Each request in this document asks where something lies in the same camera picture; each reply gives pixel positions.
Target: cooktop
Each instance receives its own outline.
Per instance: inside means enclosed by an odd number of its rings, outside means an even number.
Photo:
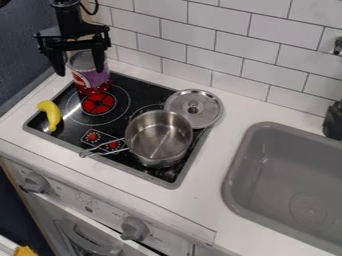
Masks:
[[[91,157],[163,187],[177,188],[203,143],[207,130],[194,130],[188,153],[178,164],[166,169],[142,166],[129,151],[120,151],[125,147],[125,129],[135,116],[163,109],[164,102],[175,91],[115,73],[111,73],[111,77],[112,86],[105,93],[85,96],[78,93],[74,83],[71,83],[57,95],[53,101],[61,109],[63,120],[55,132],[48,131],[49,124],[44,112],[31,117],[25,123],[24,130],[78,153],[82,149],[118,139],[95,151],[102,156]]]

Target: tile backsplash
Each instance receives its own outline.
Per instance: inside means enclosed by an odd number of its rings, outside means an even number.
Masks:
[[[110,58],[319,116],[342,98],[340,0],[99,2]]]

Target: sink basin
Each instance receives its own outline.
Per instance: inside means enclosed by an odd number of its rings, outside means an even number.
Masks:
[[[253,125],[222,196],[241,217],[342,255],[342,142],[276,123]]]

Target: pot lid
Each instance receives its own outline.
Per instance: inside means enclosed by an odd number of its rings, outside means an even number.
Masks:
[[[223,105],[214,94],[197,89],[187,89],[172,94],[164,109],[184,116],[193,129],[203,129],[215,124],[223,113]]]

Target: banana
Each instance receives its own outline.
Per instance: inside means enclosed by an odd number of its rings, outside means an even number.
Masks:
[[[59,107],[51,100],[44,100],[38,104],[38,109],[46,112],[50,124],[49,130],[51,132],[56,131],[57,125],[62,120],[62,114]]]
[[[13,256],[38,256],[34,251],[32,251],[28,246],[21,247],[19,246]]]

